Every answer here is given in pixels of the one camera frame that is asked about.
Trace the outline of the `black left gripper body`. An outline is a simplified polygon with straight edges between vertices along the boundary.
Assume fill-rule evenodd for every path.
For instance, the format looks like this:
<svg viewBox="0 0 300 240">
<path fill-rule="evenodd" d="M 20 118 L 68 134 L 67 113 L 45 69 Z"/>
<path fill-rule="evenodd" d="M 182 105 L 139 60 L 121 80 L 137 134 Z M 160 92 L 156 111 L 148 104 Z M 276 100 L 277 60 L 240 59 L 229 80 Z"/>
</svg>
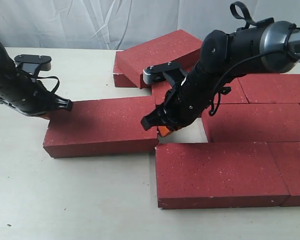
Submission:
<svg viewBox="0 0 300 240">
<path fill-rule="evenodd" d="M 39 117 L 44 113 L 58 110 L 71 111 L 73 102 L 56 94 L 60 80 L 48 90 L 42 83 L 43 77 L 34 76 L 17 68 L 14 58 L 10 58 L 0 42 L 0 104 L 27 117 Z"/>
</svg>

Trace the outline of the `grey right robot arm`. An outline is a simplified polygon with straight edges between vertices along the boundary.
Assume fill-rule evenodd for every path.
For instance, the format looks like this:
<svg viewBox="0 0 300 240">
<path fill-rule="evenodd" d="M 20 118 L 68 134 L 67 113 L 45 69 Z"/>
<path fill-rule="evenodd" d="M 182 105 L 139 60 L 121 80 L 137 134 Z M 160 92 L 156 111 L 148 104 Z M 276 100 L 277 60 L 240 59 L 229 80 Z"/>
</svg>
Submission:
<svg viewBox="0 0 300 240">
<path fill-rule="evenodd" d="M 214 116 L 229 83 L 250 74 L 282 74 L 300 63 L 300 27 L 268 19 L 233 33 L 214 30 L 200 48 L 199 58 L 186 71 L 176 61 L 151 65 L 143 80 L 167 81 L 163 102 L 141 120 L 144 130 L 157 127 L 161 136 L 191 125 L 204 111 Z"/>
</svg>

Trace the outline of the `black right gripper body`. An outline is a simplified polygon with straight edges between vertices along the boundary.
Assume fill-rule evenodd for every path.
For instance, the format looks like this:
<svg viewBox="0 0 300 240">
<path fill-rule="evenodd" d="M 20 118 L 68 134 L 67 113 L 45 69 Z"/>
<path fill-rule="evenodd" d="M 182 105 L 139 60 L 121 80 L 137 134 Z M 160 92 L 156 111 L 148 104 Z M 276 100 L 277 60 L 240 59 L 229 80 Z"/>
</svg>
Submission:
<svg viewBox="0 0 300 240">
<path fill-rule="evenodd" d="M 171 131 L 187 127 L 211 107 L 209 114 L 214 115 L 219 108 L 221 95 L 230 93 L 230 87 L 222 85 L 216 91 L 214 87 L 218 76 L 203 71 L 197 62 L 183 81 L 175 83 L 165 94 L 164 101 L 144 116 L 141 125 L 144 130 L 166 126 Z"/>
</svg>

